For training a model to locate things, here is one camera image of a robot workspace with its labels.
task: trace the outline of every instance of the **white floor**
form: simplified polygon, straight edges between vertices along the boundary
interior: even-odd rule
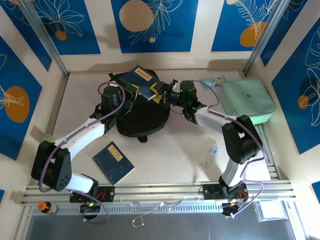
[[[56,139],[64,137],[82,125],[94,112],[95,106],[101,102],[97,88],[101,83],[109,81],[108,73],[70,75],[53,132]],[[158,70],[156,73],[163,82],[172,79],[198,80],[221,75],[228,81],[240,78],[237,71]],[[211,91],[204,89],[200,83],[196,87],[199,101],[206,105],[216,102]],[[215,90],[219,92],[220,88],[215,87]],[[224,112],[221,105],[217,106],[216,110]],[[204,150],[208,150],[206,145],[210,138],[217,142],[220,152],[213,164],[205,168],[201,165],[201,155]],[[100,184],[108,184],[108,179],[92,157],[111,141],[135,166],[135,170],[121,181],[122,184],[216,182],[229,160],[220,133],[195,125],[188,122],[183,115],[171,112],[165,127],[148,136],[147,143],[120,135],[114,126],[106,135],[96,139],[78,153],[72,161],[72,171],[91,176]],[[270,180],[266,163],[260,162],[250,166],[245,177],[251,180]]]

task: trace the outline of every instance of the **light green bag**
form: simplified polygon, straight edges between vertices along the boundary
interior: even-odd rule
[[[265,87],[255,77],[227,81],[219,98],[227,115],[247,115],[253,124],[265,123],[276,111]]]

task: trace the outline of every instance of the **orange bottle cap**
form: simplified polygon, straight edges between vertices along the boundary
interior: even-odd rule
[[[43,202],[43,201],[38,204],[38,209],[39,209],[40,211],[45,210],[46,207],[47,207],[47,204],[46,204],[45,202]]]

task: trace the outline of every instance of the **small bottle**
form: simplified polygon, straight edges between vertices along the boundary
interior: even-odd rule
[[[49,201],[42,201],[38,204],[38,209],[44,214],[55,214],[57,212],[57,205]]]

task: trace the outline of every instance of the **metal corner post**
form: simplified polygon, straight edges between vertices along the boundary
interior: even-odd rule
[[[274,32],[279,20],[281,19],[285,9],[287,8],[288,4],[290,3],[290,0],[274,0],[277,1],[276,5],[274,6],[274,9],[272,13],[270,14],[269,19],[266,22],[265,27],[262,30],[262,33],[260,34],[260,37],[258,38],[252,53],[249,57],[249,60],[243,69],[244,74],[247,76],[249,71],[251,70],[253,64],[256,62],[256,60],[260,57],[260,54],[262,53],[263,49],[267,45],[267,42],[269,41],[272,33]]]
[[[32,5],[32,2],[29,0],[17,0],[17,1],[22,13],[30,23],[32,29],[34,30],[35,34],[41,41],[42,45],[44,46],[45,50],[47,51],[51,59],[55,62],[60,72],[65,77],[68,77],[69,72],[67,71],[67,68],[63,63],[54,42],[49,36],[49,33],[47,32],[34,6]]]

